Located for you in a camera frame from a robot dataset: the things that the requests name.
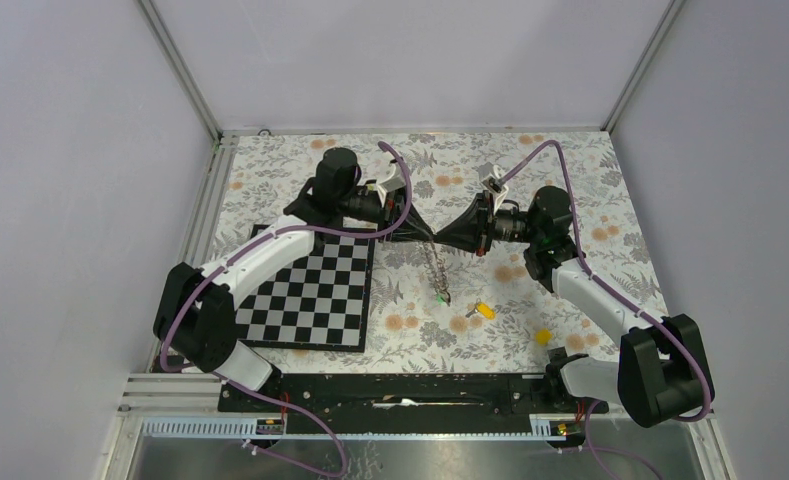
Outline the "yellow key tag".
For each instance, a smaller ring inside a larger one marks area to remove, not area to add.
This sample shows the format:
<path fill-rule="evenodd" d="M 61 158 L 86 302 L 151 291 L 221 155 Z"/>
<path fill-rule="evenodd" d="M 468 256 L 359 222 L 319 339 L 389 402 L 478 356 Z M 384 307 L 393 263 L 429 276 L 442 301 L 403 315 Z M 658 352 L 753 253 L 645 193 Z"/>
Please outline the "yellow key tag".
<path fill-rule="evenodd" d="M 480 316 L 488 320 L 494 320 L 496 318 L 495 310 L 484 302 L 476 302 L 472 306 L 472 308 L 465 314 L 465 317 L 470 318 L 476 314 L 479 314 Z"/>

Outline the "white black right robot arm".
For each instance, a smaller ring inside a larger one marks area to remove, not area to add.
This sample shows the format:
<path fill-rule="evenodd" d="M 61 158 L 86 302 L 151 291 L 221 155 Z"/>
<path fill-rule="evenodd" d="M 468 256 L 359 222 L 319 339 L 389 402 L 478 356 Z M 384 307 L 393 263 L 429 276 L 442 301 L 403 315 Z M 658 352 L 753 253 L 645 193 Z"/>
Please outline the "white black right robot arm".
<path fill-rule="evenodd" d="M 617 344 L 615 361 L 551 353 L 543 396 L 553 410 L 567 412 L 582 399 L 600 400 L 621 405 L 646 428 L 706 415 L 714 386 L 696 322 L 684 314 L 655 319 L 609 286 L 571 238 L 574 224 L 570 195 L 561 188 L 539 189 L 525 211 L 495 208 L 493 195 L 484 191 L 435 240 L 477 256 L 497 241 L 524 244 L 529 276 Z"/>

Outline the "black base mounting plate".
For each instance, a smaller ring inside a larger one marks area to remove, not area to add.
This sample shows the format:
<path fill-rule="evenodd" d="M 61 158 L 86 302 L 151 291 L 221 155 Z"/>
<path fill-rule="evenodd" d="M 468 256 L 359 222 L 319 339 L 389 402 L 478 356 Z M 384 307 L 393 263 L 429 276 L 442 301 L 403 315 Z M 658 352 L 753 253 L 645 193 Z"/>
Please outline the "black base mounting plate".
<path fill-rule="evenodd" d="M 578 399 L 535 374 L 282 374 L 255 398 L 226 385 L 221 413 L 255 414 L 289 435 L 556 437 L 579 433 L 586 410 L 605 403 Z"/>

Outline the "black white chessboard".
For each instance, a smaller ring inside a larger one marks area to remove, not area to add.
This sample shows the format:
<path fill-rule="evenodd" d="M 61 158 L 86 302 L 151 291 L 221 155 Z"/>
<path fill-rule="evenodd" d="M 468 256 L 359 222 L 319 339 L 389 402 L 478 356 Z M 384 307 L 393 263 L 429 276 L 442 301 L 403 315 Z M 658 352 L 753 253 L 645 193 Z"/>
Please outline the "black white chessboard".
<path fill-rule="evenodd" d="M 260 285 L 236 314 L 251 347 L 362 353 L 376 241 L 340 236 Z"/>

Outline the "floral patterned table mat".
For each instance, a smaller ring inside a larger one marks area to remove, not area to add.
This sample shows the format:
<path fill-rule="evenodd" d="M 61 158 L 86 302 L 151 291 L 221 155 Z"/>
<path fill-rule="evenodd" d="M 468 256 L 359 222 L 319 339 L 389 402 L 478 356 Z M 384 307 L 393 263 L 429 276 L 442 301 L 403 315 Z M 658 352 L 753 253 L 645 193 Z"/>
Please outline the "floral patterned table mat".
<path fill-rule="evenodd" d="M 522 207 L 540 187 L 570 185 L 593 270 L 649 313 L 666 313 L 611 138 L 596 131 L 232 135 L 215 165 L 221 201 L 207 223 L 209 257 L 231 252 L 254 226 L 279 216 L 328 148 L 353 150 L 365 178 L 384 176 L 390 155 L 379 149 L 381 141 L 404 157 L 416 208 L 434 230 L 470 203 L 482 165 L 519 168 L 510 198 Z M 440 247 L 438 255 L 449 306 L 437 301 L 420 247 L 383 243 L 374 254 L 362 353 L 266 349 L 263 356 L 286 373 L 536 372 L 546 364 L 547 348 L 534 334 L 548 329 L 550 347 L 616 358 L 617 346 L 592 320 L 529 277 L 522 245 L 497 243 L 482 257 Z M 491 306 L 496 318 L 466 318 L 476 302 Z"/>

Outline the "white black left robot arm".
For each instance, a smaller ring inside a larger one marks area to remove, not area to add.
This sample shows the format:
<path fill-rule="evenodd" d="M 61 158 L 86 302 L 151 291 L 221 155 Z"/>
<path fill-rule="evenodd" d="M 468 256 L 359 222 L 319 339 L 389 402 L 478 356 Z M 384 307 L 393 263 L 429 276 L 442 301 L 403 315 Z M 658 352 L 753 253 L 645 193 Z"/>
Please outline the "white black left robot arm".
<path fill-rule="evenodd" d="M 170 270 L 153 326 L 164 371 L 196 367 L 242 389 L 255 410 L 277 404 L 276 368 L 239 339 L 236 313 L 258 287 L 327 238 L 391 240 L 409 231 L 410 169 L 391 145 L 381 141 L 378 147 L 392 157 L 386 177 L 361 183 L 355 152 L 330 148 L 269 227 L 200 267 L 181 262 Z"/>

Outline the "yellow cube block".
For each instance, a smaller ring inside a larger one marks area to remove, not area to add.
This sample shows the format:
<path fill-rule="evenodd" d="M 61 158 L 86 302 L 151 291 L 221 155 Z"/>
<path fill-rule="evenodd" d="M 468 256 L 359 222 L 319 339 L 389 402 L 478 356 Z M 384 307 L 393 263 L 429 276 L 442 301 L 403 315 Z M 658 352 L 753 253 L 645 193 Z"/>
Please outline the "yellow cube block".
<path fill-rule="evenodd" d="M 548 329 L 540 329 L 534 334 L 535 342 L 542 347 L 548 346 L 552 338 L 553 335 Z"/>

